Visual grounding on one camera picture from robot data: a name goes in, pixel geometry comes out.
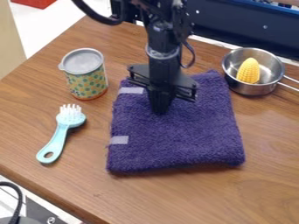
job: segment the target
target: polka dot can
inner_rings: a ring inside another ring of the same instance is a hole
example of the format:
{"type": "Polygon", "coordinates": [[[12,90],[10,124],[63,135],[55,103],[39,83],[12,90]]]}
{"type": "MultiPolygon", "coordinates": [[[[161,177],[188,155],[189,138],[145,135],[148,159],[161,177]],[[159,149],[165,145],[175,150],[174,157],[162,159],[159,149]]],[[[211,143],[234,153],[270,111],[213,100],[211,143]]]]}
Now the polka dot can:
{"type": "Polygon", "coordinates": [[[64,71],[72,95],[79,100],[93,100],[108,90],[103,56],[94,49],[81,48],[68,53],[59,69],[64,71]]]}

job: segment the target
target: yellow corn toy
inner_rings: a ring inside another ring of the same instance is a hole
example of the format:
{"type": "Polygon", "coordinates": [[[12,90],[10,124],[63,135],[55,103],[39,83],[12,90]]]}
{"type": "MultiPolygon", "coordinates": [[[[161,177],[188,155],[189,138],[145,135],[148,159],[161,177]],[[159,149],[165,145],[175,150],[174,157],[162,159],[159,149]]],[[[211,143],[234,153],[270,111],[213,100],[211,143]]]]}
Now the yellow corn toy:
{"type": "Polygon", "coordinates": [[[254,58],[246,59],[239,68],[237,80],[254,84],[260,80],[260,65],[254,58]]]}

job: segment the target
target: purple towel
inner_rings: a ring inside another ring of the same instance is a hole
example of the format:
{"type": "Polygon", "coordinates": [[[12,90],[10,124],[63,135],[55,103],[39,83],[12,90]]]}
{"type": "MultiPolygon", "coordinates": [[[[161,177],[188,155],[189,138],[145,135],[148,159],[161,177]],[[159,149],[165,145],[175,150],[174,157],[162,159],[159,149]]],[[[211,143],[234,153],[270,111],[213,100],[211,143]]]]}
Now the purple towel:
{"type": "Polygon", "coordinates": [[[192,77],[199,83],[197,101],[175,99],[166,115],[151,112],[146,90],[122,81],[114,104],[109,171],[244,162],[225,80],[216,71],[192,77]]]}

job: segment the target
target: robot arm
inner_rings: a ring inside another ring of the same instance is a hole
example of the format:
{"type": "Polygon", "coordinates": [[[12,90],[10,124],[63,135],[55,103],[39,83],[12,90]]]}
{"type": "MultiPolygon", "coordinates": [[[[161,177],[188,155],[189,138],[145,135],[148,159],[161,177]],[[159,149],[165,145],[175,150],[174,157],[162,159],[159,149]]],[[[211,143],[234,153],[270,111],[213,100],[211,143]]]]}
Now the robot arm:
{"type": "Polygon", "coordinates": [[[181,67],[187,68],[195,62],[195,52],[187,43],[191,35],[191,22],[187,13],[186,0],[119,0],[121,15],[103,17],[88,7],[82,0],[73,2],[89,17],[107,25],[118,25],[125,20],[129,4],[140,9],[148,33],[146,53],[148,65],[130,65],[129,80],[148,90],[152,110],[164,114],[174,98],[190,102],[196,99],[198,83],[184,75],[181,67]],[[183,66],[182,45],[192,53],[192,61],[183,66]]]}

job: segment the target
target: black cable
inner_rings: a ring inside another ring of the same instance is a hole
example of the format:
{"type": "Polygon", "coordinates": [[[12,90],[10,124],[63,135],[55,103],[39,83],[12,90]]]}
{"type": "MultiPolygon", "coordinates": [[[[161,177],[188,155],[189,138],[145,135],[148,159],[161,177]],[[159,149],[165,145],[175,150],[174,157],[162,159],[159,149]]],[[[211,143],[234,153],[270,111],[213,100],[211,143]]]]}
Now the black cable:
{"type": "Polygon", "coordinates": [[[119,25],[124,21],[124,18],[126,17],[126,8],[127,3],[125,3],[125,0],[121,0],[121,15],[120,18],[115,19],[112,17],[104,17],[102,15],[99,15],[96,11],[94,11],[92,8],[90,8],[84,1],[82,0],[72,0],[75,5],[82,11],[84,11],[90,18],[106,24],[106,25],[119,25]]]}
{"type": "Polygon", "coordinates": [[[16,210],[13,213],[13,215],[10,219],[10,222],[8,224],[18,224],[19,215],[20,215],[22,203],[23,203],[23,194],[17,185],[14,185],[10,182],[0,182],[0,186],[8,186],[17,192],[17,196],[18,196],[17,207],[16,207],[16,210]]]}
{"type": "Polygon", "coordinates": [[[196,59],[196,55],[195,55],[193,47],[191,45],[189,45],[189,43],[187,41],[183,42],[183,45],[185,47],[187,47],[187,49],[191,52],[191,54],[192,54],[192,60],[187,65],[182,65],[181,61],[180,61],[180,64],[181,64],[181,67],[183,67],[183,68],[189,68],[189,67],[191,67],[191,66],[194,65],[195,59],[196,59]]]}

